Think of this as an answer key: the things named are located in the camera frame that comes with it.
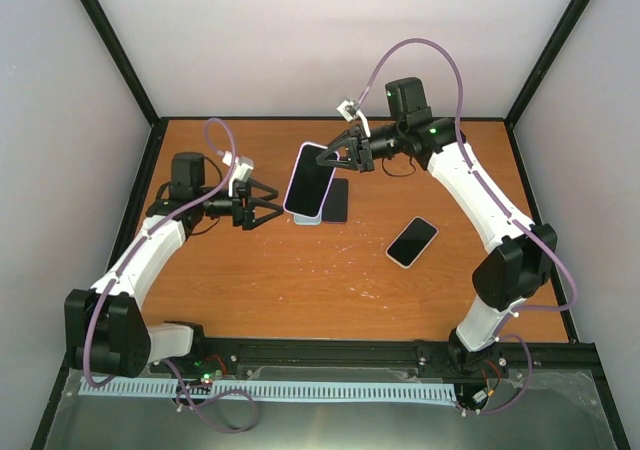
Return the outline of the light blue phone case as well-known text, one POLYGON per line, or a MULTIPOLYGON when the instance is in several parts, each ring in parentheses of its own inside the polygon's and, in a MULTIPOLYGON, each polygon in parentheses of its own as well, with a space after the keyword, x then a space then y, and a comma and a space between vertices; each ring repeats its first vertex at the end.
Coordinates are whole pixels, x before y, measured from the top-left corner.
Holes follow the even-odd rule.
POLYGON ((320 225, 322 222, 322 216, 320 214, 314 216, 314 217, 308 217, 308 216, 304 216, 304 215, 298 215, 295 214, 294 215, 294 223, 296 225, 300 225, 300 226, 317 226, 320 225))

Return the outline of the purple phone black screen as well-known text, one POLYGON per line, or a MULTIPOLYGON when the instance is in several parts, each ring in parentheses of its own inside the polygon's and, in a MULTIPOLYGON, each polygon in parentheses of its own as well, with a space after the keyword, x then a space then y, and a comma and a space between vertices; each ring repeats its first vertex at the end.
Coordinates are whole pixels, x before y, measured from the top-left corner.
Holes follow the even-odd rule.
POLYGON ((322 209, 322 222, 343 224, 348 220, 349 181, 335 178, 330 186, 322 209))

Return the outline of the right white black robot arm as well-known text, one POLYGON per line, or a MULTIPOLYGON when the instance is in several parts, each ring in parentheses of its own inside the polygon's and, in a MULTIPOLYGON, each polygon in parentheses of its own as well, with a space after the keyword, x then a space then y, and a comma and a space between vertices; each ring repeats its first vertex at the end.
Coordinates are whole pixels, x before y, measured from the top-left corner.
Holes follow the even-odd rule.
POLYGON ((403 153, 462 209, 487 253, 472 274, 476 297, 447 344, 452 370, 469 374, 496 344, 508 319, 517 317, 549 280, 557 234, 548 224, 535 224, 509 201, 453 119, 433 116, 420 79, 392 81, 385 91, 391 123, 371 128, 359 103, 343 101, 337 110, 350 127, 316 161, 364 173, 374 170, 375 160, 403 153))

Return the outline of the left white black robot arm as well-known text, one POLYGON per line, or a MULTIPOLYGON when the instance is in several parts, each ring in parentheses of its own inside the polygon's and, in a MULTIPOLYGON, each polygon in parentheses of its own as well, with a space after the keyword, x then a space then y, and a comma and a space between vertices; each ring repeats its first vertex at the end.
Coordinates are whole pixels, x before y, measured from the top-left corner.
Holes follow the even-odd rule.
POLYGON ((73 290, 64 303, 66 355, 93 388, 116 376, 136 378, 150 363, 173 358, 186 372, 208 360, 200 325, 167 321, 147 326, 144 301, 169 259, 209 218, 231 219, 245 231, 280 216, 276 189, 252 178, 252 160, 227 152, 226 175, 205 184, 209 157, 176 154, 168 182, 160 187, 140 230, 116 263, 87 290, 73 290))

